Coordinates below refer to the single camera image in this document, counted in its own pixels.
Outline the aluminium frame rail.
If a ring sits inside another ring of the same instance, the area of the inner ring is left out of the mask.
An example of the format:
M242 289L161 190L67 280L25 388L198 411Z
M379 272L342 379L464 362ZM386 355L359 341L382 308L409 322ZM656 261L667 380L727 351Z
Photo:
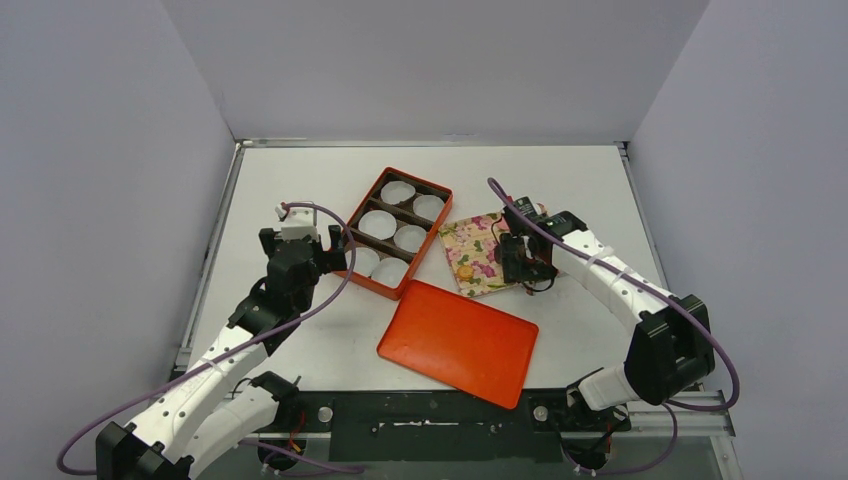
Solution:
M444 137L440 139L403 140L318 140L308 138L252 138L241 139L242 148L401 148L401 147L476 147L476 146L615 146L626 150L630 142L614 140L603 142L580 142L564 138L503 138L484 139L477 137Z

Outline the white paper cup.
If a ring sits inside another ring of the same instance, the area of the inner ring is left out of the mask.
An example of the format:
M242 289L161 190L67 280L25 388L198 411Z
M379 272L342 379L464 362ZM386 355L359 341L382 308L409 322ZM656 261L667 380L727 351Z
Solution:
M427 234L428 232L420 226L405 225L396 231L393 236L393 242L397 248L411 254L416 254L426 240Z
M374 209L361 216L357 228L375 239L387 240L395 235L397 220L387 211Z
M353 265L354 272L370 277L373 271L381 262L381 258L376 250L369 247L355 247L346 252L348 265Z
M421 195L413 201L413 213L435 223L445 207L445 202L435 195Z
M388 181L380 190L380 200L390 205L400 205L415 195L415 187L401 180Z
M397 288L403 281L409 264L399 258L384 258L372 271L370 278L388 288Z

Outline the orange cookie tin box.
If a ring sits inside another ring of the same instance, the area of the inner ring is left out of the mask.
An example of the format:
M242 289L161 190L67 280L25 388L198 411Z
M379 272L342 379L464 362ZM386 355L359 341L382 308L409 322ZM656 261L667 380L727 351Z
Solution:
M381 188L388 181L394 180L401 180L412 184L416 189L416 195L412 199L400 205L390 205L382 202L380 200ZM435 223L422 219L413 213L413 201L421 195L435 195L445 202L445 207ZM452 202L453 192L449 188L437 185L431 181L413 176L393 167L385 168L377 177L368 193L355 208L351 218L349 219L349 226L352 228L354 240L346 244L345 250L347 252L355 247L369 247L377 251L381 260L387 257L399 258L407 262L409 264L409 268L403 278L403 281L397 288L394 289L381 285L372 280L370 277L364 277L355 272L351 277L351 281L358 286L362 286L390 300L399 300L408 284L414 278L415 273L422 263L430 245L435 240L438 228L447 218L452 207ZM397 248L393 242L393 237L387 240L378 240L359 231L357 225L361 216L374 209L384 210L391 213L397 220L397 230L405 225L417 225L424 228L428 234L421 249L416 254L411 254Z

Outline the floral tray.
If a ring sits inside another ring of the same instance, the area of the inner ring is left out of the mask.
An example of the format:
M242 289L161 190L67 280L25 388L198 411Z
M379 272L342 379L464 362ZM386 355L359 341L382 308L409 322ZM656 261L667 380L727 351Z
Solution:
M514 287L524 288L529 295L534 295L552 286L547 282L518 285L504 281L501 266L496 262L496 234L499 232L496 223L501 215L501 212L485 213L446 223L438 230L447 263L462 296L481 297ZM473 268L474 277L469 281L457 276L461 265Z

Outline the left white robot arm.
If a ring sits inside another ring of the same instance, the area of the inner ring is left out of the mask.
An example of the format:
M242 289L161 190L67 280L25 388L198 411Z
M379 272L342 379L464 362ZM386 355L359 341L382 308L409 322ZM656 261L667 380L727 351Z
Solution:
M157 401L126 425L105 426L96 437L99 479L194 479L242 438L270 425L291 427L298 419L294 387L271 372L222 406L224 396L269 359L308 314L320 278L347 268L344 246L352 236L329 227L331 246L310 232L266 228L260 240L267 273L230 315L207 352Z

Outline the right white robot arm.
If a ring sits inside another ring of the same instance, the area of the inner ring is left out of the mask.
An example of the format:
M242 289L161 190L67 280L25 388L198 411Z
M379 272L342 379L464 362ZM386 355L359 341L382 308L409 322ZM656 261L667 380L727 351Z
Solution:
M606 410L630 401L661 405L716 366L708 341L709 315L695 295L678 296L656 286L621 260L568 211L546 215L503 210L497 260L517 282L564 274L619 321L629 336L623 361L583 376L566 390L566 414L589 428Z

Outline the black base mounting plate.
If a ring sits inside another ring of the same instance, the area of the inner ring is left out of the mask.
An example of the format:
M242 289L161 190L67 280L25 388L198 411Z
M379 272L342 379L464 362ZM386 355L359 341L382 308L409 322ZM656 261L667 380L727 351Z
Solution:
M326 439L332 461L558 463L564 445L606 454L630 428L626 407L579 417L562 389L527 389L512 409L456 390L303 391L259 432Z

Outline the small orange cookie left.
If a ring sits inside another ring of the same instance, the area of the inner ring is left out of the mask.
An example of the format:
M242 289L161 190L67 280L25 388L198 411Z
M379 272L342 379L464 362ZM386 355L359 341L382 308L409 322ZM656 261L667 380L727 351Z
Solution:
M461 265L457 271L457 276L463 281L469 281L474 277L474 270L469 265Z

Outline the orange tin lid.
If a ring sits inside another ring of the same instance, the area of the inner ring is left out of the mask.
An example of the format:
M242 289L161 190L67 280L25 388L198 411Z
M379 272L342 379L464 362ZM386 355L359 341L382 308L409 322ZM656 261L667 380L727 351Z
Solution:
M512 410L524 388L537 325L413 280L389 322L379 357Z

